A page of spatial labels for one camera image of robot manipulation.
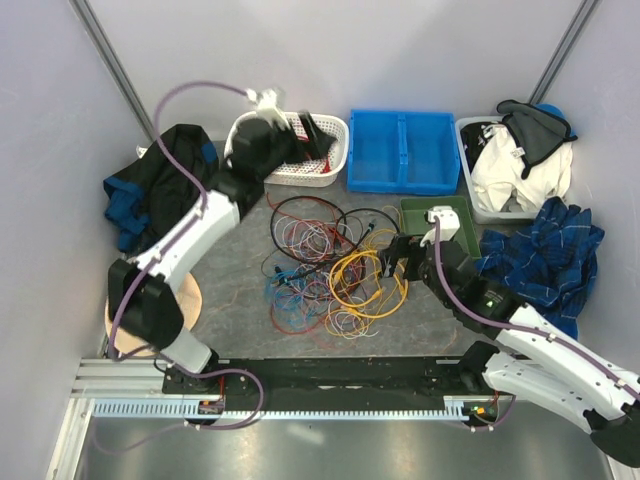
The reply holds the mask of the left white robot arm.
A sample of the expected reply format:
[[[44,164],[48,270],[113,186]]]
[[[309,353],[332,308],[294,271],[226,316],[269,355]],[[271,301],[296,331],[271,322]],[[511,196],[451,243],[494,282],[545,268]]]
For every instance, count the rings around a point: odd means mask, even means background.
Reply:
[[[326,160],[337,141],[308,112],[282,124],[258,114],[237,120],[224,162],[204,197],[137,259],[117,260],[109,268],[111,331],[126,331],[182,367],[185,382],[196,392],[215,389],[220,378],[217,355],[186,328],[176,293],[201,257],[263,197],[265,181],[275,170]]]

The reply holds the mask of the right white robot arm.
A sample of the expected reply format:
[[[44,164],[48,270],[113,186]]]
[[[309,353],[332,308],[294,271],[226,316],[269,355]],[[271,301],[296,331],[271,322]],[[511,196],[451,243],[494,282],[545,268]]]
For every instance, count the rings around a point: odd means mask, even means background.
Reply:
[[[638,374],[596,355],[508,287],[481,276],[455,241],[401,235],[376,256],[385,277],[404,261],[405,280],[423,282],[467,329],[487,337],[458,368],[465,391],[489,387],[534,403],[578,426],[617,462],[638,467]]]

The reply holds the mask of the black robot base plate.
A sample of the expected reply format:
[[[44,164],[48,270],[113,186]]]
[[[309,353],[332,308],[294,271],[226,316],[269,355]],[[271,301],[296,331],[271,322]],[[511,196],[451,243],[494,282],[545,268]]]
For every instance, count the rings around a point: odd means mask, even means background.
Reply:
[[[222,381],[199,380],[171,368],[165,374],[165,394],[222,393],[233,406],[253,410],[259,390],[248,375],[254,374],[265,391],[264,405],[336,407],[437,408],[446,396],[489,396],[493,390],[479,373],[465,370],[447,357],[318,357],[230,359],[217,370],[235,368]]]

